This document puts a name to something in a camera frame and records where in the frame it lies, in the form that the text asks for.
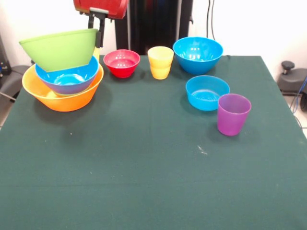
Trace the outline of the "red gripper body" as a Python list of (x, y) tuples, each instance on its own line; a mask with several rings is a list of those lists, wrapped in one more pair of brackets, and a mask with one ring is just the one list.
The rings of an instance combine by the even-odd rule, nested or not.
[(73, 0), (74, 7), (81, 13), (103, 13), (111, 19), (122, 19), (127, 10), (128, 0)]

